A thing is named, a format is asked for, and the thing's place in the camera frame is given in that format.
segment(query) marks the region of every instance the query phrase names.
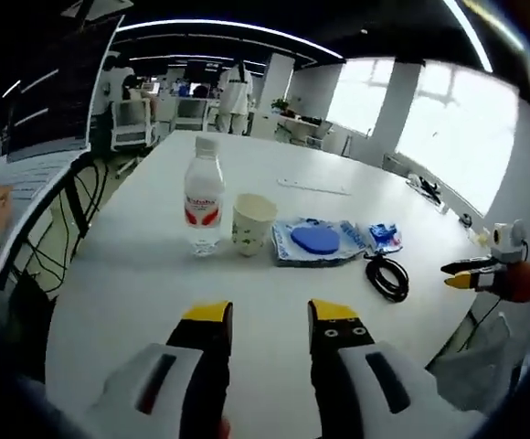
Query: table surface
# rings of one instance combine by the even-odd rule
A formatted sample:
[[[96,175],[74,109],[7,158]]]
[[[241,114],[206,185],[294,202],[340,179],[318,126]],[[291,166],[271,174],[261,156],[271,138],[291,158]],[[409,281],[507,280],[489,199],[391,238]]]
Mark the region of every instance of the table surface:
[[[185,241],[183,185],[195,132],[174,132],[133,171],[102,209],[59,292],[46,357],[48,397],[80,415],[98,400],[109,374],[149,343],[164,343],[198,301],[234,303],[231,382],[225,415],[237,437],[321,434],[310,383],[306,304],[350,305],[375,340],[425,366],[466,316],[472,292],[443,283],[440,267],[478,255],[451,212],[440,215],[401,177],[338,155],[227,134],[220,142],[226,180],[218,256],[196,259]],[[282,187],[279,178],[346,187],[341,196]],[[410,293],[387,302],[365,278],[361,260],[324,269],[275,267],[261,252],[229,248],[232,203],[242,192],[295,216],[397,223]]]

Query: bottle label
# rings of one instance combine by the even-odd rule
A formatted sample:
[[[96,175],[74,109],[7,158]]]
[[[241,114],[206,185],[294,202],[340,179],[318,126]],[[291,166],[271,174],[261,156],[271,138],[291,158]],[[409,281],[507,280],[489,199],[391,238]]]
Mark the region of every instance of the bottle label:
[[[212,228],[220,225],[221,208],[218,198],[193,198],[185,196],[185,222],[198,228]]]

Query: water bottle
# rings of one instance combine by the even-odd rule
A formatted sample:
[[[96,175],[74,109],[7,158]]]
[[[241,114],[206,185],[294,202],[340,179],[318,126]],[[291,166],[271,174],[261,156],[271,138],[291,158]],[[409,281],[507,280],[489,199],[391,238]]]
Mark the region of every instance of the water bottle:
[[[224,190],[217,142],[197,137],[196,157],[185,172],[184,180],[187,238],[196,256],[208,256],[217,249]]]

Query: blue package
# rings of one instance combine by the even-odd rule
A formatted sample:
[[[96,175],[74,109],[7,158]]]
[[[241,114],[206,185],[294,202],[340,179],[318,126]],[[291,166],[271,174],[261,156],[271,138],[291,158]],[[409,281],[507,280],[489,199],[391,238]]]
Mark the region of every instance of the blue package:
[[[361,230],[367,241],[371,244],[371,248],[377,253],[393,253],[398,252],[403,248],[401,243],[401,232],[397,224],[373,224],[370,226],[356,226]]]
[[[340,247],[340,237],[326,227],[296,227],[291,240],[312,254],[332,254]]]
[[[395,233],[397,233],[395,224],[391,224],[388,227],[385,224],[375,224],[369,227],[369,230],[377,244],[390,242],[395,236]]]
[[[295,229],[322,228],[336,233],[338,249],[329,254],[313,254],[292,238]],[[296,218],[276,220],[271,227],[277,265],[290,267],[334,267],[352,261],[366,248],[357,227],[348,221]]]

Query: white coat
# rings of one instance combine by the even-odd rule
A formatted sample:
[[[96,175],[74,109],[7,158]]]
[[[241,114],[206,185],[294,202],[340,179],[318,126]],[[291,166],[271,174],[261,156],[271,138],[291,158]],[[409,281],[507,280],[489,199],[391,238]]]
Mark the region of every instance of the white coat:
[[[99,82],[97,83],[97,88],[94,91],[92,114],[100,115],[107,111],[107,107],[109,106],[110,87],[109,72],[106,70],[101,70]]]
[[[125,78],[134,74],[135,72],[131,67],[115,67],[107,72],[107,81],[110,87],[109,102],[122,101],[122,84]]]
[[[218,112],[243,115],[249,113],[249,96],[253,94],[253,79],[247,69],[244,81],[240,80],[239,65],[223,72],[218,87],[222,90]]]

